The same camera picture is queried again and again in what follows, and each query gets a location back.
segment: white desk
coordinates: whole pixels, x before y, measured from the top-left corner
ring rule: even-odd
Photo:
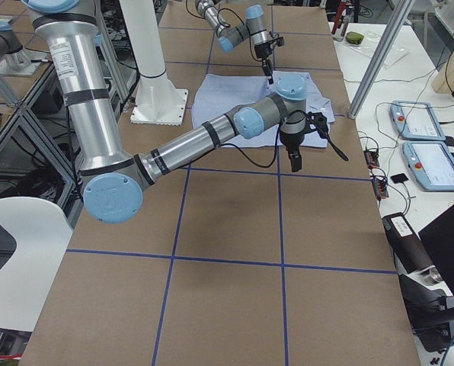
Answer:
[[[384,29],[384,24],[351,24],[349,27],[349,31],[356,31],[361,34],[365,34],[367,31],[382,34]],[[344,79],[346,80],[345,85],[347,94],[352,100],[357,88],[359,87],[358,81],[362,79],[364,72],[369,65],[369,58],[351,50],[347,45],[344,45],[343,42],[334,43],[340,68],[344,74]],[[380,79],[412,80],[418,76],[425,75],[434,69],[430,58],[421,46],[420,41],[417,39],[417,36],[411,27],[403,27],[395,43],[406,48],[409,51],[409,54],[405,55],[387,69],[383,67],[376,78],[376,81]],[[382,102],[392,102],[394,100],[418,100],[430,102],[434,107],[453,105],[454,99],[450,95],[438,95],[431,88],[431,82],[433,78],[435,78],[436,74],[437,72],[435,71],[427,77],[413,82],[375,83],[356,118],[358,130],[367,133],[367,136],[377,140],[380,147],[393,147],[395,142],[391,141],[388,137],[382,135],[377,130],[375,119],[375,109],[377,104]],[[378,107],[379,126],[382,132],[396,139],[398,133],[390,120],[388,113],[389,107],[389,104],[380,105]],[[454,120],[454,106],[444,109],[436,108],[435,112],[437,119],[441,122]],[[443,125],[443,132],[447,136],[454,137],[454,124]],[[361,143],[365,146],[366,139],[362,139]],[[373,142],[368,141],[368,147],[374,146],[375,144]],[[410,196],[414,196],[414,198],[411,200],[411,209],[406,217],[413,226],[415,232],[420,231],[436,216],[441,214],[447,207],[454,203],[454,193],[430,193],[421,189],[415,181],[412,172],[408,168],[400,146],[397,149],[380,150],[379,163],[388,177],[397,173],[405,173],[410,178],[410,181],[407,181],[405,184],[408,187]],[[406,192],[401,185],[396,188],[401,190],[401,192],[406,195]],[[404,209],[404,200],[400,194],[389,188],[389,195],[390,197],[388,199],[382,200],[379,208],[379,212],[382,217],[395,212],[402,212]],[[427,365],[433,357],[440,357],[442,359],[442,355],[438,355],[436,352],[435,354],[429,354],[426,352],[420,344],[420,341],[417,338],[415,339],[422,365]],[[446,359],[445,366],[454,366],[454,347],[452,347],[452,350]]]

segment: robotic arm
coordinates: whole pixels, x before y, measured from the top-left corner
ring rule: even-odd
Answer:
[[[142,192],[162,175],[219,148],[239,134],[249,139],[280,125],[280,138],[287,146],[293,171],[301,168],[298,146],[305,133],[317,130],[331,143],[325,117],[304,112],[304,79],[288,75],[278,81],[277,91],[266,98],[237,106],[149,154],[131,156],[123,150],[94,49],[93,39],[98,33],[94,2],[23,1],[30,9],[36,34],[50,46],[65,104],[85,158],[80,166],[85,208],[100,221],[128,220],[139,210]]]
[[[30,59],[11,26],[0,21],[0,60],[2,57],[16,71],[30,65]]]
[[[283,46],[284,39],[280,36],[273,36],[266,30],[263,8],[260,5],[253,5],[246,9],[246,22],[236,27],[231,27],[219,14],[215,7],[221,0],[196,0],[198,14],[204,18],[215,30],[219,39],[219,45],[224,52],[232,51],[237,45],[251,38],[254,44],[256,57],[261,61],[261,67],[267,80],[273,84],[273,66],[269,57],[275,46]]]

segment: white plastic post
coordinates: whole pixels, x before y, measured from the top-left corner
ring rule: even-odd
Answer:
[[[120,6],[142,74],[131,121],[180,125],[188,90],[176,89],[168,79],[152,0],[120,0]]]

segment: blue framed tablet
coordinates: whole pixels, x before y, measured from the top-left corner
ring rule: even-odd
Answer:
[[[444,141],[430,103],[420,101],[393,101],[390,115],[400,136],[405,140]]]
[[[425,191],[454,191],[454,158],[441,141],[403,143],[403,154]]]

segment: brown table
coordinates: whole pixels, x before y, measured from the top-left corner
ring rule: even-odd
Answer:
[[[303,148],[293,174],[284,149],[263,170],[222,148],[160,179],[124,224],[84,212],[23,366],[420,364],[325,14],[264,10],[286,40],[276,68],[310,72],[350,161]],[[168,3],[160,34],[189,107],[207,72],[261,75],[246,43],[223,54],[182,3]],[[120,118],[130,153],[190,128],[190,111],[181,127]],[[273,150],[248,153],[267,162]]]

